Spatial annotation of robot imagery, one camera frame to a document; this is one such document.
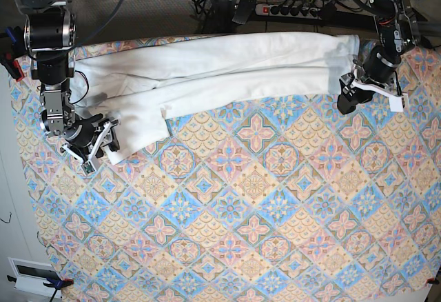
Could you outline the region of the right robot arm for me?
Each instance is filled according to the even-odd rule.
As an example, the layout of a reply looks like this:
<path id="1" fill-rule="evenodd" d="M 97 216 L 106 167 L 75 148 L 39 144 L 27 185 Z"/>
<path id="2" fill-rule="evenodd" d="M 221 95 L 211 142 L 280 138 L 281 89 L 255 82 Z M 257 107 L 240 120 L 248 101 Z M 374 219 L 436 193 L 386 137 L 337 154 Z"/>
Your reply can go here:
<path id="1" fill-rule="evenodd" d="M 72 0 L 14 0 L 26 17 L 23 28 L 6 28 L 5 37 L 12 42 L 12 53 L 1 55 L 1 64 L 16 81 L 24 77 L 18 57 L 30 58 L 32 79 L 40 82 L 40 126 L 47 137 L 65 140 L 61 147 L 74 157 L 84 174 L 99 168 L 103 148 L 119 150 L 114 131 L 119 120 L 96 114 L 83 118 L 71 100 L 70 82 L 74 68 L 73 51 L 77 47 L 76 15 Z"/>

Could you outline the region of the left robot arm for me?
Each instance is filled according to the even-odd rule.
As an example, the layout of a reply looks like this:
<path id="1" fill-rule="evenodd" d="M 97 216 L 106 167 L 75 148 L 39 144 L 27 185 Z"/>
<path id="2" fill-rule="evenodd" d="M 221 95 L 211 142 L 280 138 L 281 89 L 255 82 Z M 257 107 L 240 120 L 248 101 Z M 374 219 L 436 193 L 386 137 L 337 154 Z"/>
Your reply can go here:
<path id="1" fill-rule="evenodd" d="M 420 40 L 414 13 L 405 0 L 352 1 L 373 15 L 380 43 L 363 62 L 353 60 L 351 72 L 340 77 L 337 109 L 349 114 L 379 94 L 387 98 L 390 111 L 404 112 L 409 108 L 409 95 L 400 85 L 398 67 L 402 55 Z"/>

